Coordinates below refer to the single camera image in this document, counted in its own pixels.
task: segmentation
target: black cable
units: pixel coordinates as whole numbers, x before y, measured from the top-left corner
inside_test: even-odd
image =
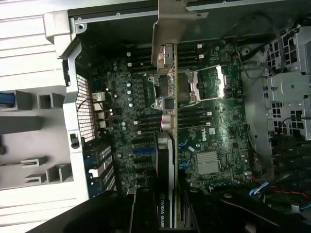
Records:
[[[283,127],[283,124],[285,121],[287,120],[296,120],[296,119],[300,119],[300,120],[311,120],[311,116],[308,116],[308,117],[299,117],[299,116],[291,116],[291,117],[288,117],[288,118],[285,118],[281,124],[278,126],[278,130],[277,130],[277,134],[281,134],[281,130],[282,130],[282,127]]]
[[[87,99],[85,99],[84,101],[82,101],[82,102],[79,104],[79,106],[77,107],[77,112],[78,112],[79,109],[82,107],[82,104],[84,104],[84,103],[85,103],[86,101],[88,101],[88,100],[92,100],[94,103],[99,103],[101,109],[102,109],[103,111],[105,111],[104,108],[103,108],[103,106],[101,105],[102,102],[99,102],[99,101],[94,100],[94,99],[92,99],[92,98],[87,98]]]
[[[266,58],[265,63],[261,63],[261,64],[260,64],[260,66],[263,67],[263,69],[261,70],[260,74],[257,75],[256,77],[251,77],[251,76],[249,76],[249,74],[248,74],[248,72],[247,72],[247,70],[246,70],[246,68],[245,68],[245,66],[244,66],[244,64],[243,64],[243,62],[242,62],[240,53],[238,52],[238,59],[239,59],[239,62],[240,62],[240,64],[241,64],[241,67],[242,67],[243,71],[245,72],[245,75],[247,76],[247,78],[253,79],[253,80],[257,80],[257,79],[259,79],[259,78],[261,78],[261,77],[264,77],[264,78],[265,78],[265,76],[262,76],[262,74],[264,73],[264,71],[265,71],[266,68],[268,67],[268,65],[267,65],[268,58],[269,58],[269,49],[267,50],[267,58]]]
[[[256,18],[256,17],[262,17],[264,19],[266,19],[270,25],[272,26],[272,29],[274,31],[274,34],[277,38],[278,41],[278,46],[279,46],[279,50],[280,50],[280,56],[281,56],[281,68],[280,68],[280,72],[282,73],[283,70],[285,69],[286,66],[286,61],[285,61],[285,49],[284,49],[284,45],[283,45],[283,40],[281,38],[281,34],[279,32],[279,29],[277,28],[276,24],[274,23],[274,21],[272,20],[272,18],[263,12],[256,12],[256,13],[252,13],[251,15],[248,15],[244,18],[242,18],[240,21],[238,21],[237,23],[235,23],[228,31],[226,31],[218,40],[216,40],[215,42],[209,44],[208,48],[211,48],[212,46],[214,46],[215,44],[219,43],[220,41],[224,40],[236,27],[238,27],[241,23],[248,21],[250,22],[250,20]]]

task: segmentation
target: heatsink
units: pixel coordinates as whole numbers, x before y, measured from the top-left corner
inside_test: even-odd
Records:
[[[200,175],[216,173],[220,170],[217,151],[204,151],[197,153],[197,164]]]

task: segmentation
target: motherboard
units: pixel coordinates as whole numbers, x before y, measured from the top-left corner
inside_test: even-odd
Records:
[[[113,150],[117,189],[145,184],[144,171],[155,166],[154,132],[171,128],[178,137],[178,169],[191,186],[211,190],[250,182],[237,46],[222,41],[175,51],[175,74],[157,74],[150,55],[136,49],[103,57],[90,78],[93,96],[104,93],[94,118]],[[171,93],[178,102],[172,106]],[[164,124],[161,108],[177,112],[175,127]]]

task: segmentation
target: metal plate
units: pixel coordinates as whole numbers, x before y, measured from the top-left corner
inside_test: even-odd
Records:
[[[63,86],[23,89],[33,94],[33,109],[22,112],[1,112],[1,116],[41,116],[45,121],[40,131],[12,133],[3,135],[3,143],[7,153],[1,156],[1,164],[17,163],[28,158],[47,156],[48,161],[40,167],[21,168],[21,165],[0,167],[0,189],[24,186],[24,177],[31,174],[45,173],[55,164],[70,163],[67,131],[62,108],[38,109],[37,94],[51,92],[65,95]]]

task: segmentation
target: blue pcie slot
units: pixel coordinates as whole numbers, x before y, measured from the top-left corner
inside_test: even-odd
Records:
[[[146,154],[146,153],[154,153],[154,152],[155,152],[155,148],[153,147],[133,149],[133,154]]]

